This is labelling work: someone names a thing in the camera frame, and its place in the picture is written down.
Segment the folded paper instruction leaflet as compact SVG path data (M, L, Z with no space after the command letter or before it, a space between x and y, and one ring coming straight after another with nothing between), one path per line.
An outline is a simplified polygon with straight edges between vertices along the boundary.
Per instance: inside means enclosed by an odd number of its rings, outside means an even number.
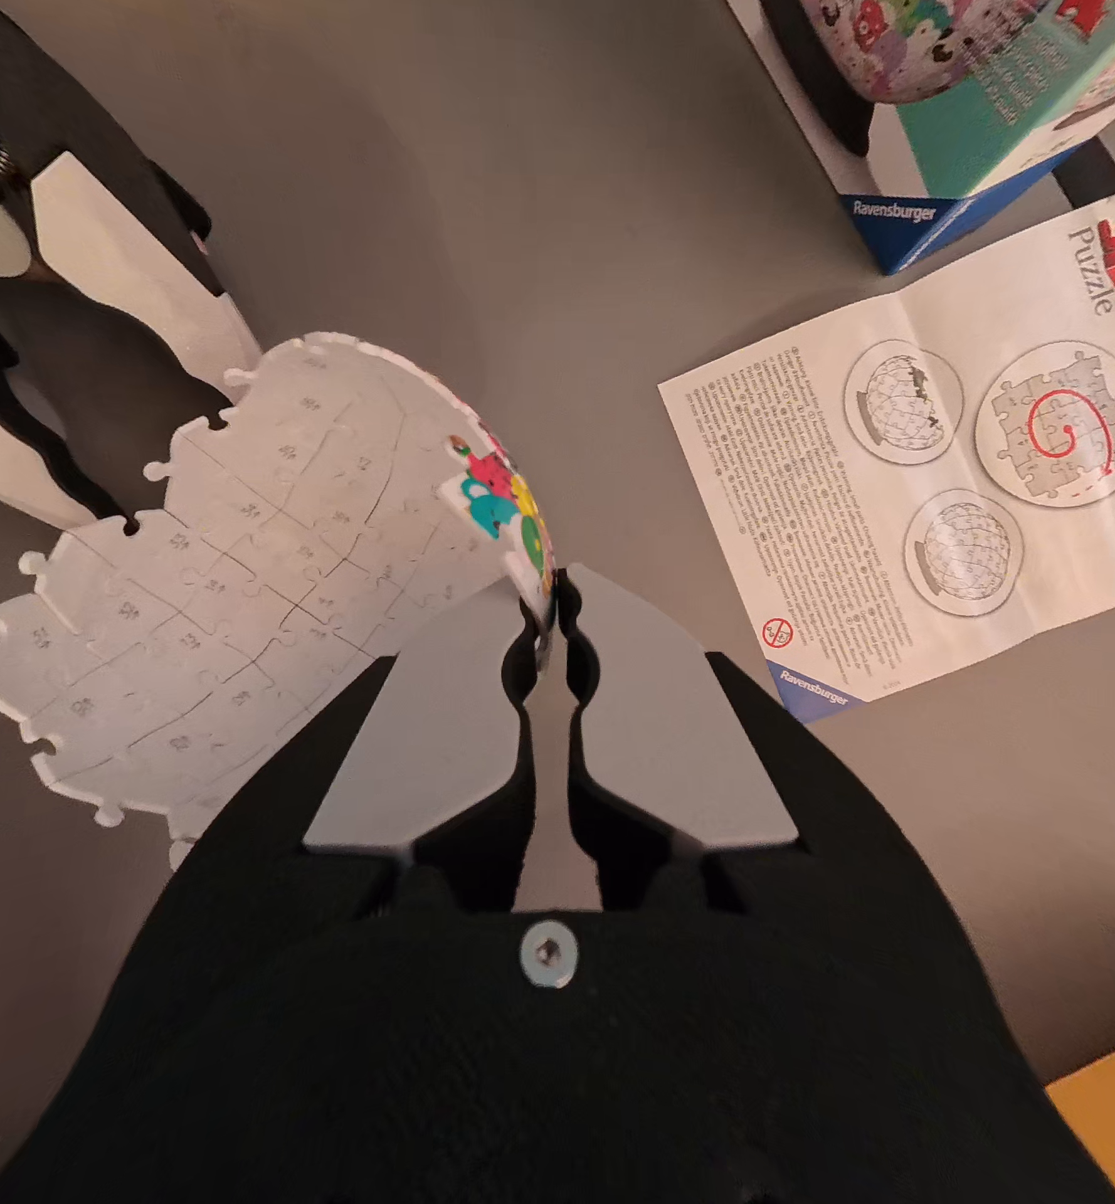
M660 399L801 722L1115 609L1115 197Z

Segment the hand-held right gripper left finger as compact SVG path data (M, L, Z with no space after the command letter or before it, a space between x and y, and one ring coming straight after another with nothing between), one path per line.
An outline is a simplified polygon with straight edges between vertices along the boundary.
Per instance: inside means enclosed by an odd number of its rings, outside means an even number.
M307 832L311 854L409 857L416 845L504 787L520 709L504 666L533 615L503 574L406 638Z

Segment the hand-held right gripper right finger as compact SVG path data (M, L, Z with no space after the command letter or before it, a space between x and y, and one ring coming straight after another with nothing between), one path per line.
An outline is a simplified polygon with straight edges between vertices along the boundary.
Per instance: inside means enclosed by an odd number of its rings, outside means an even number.
M575 782L680 851L790 848L799 831L705 648L584 564L561 587Z

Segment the half-built colourful puzzle ball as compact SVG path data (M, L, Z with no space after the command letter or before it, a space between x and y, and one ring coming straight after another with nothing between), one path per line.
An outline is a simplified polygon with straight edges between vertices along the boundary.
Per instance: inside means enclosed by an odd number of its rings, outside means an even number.
M163 509L21 557L0 713L101 827L163 815L170 869L377 655L515 581L549 628L554 549L504 445L443 384L348 333L226 371L224 428L173 429Z

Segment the colourful puzzle box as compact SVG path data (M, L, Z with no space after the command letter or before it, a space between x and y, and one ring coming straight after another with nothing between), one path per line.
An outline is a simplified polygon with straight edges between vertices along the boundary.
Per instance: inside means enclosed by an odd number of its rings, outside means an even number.
M1115 122L1115 0L732 0L882 277Z

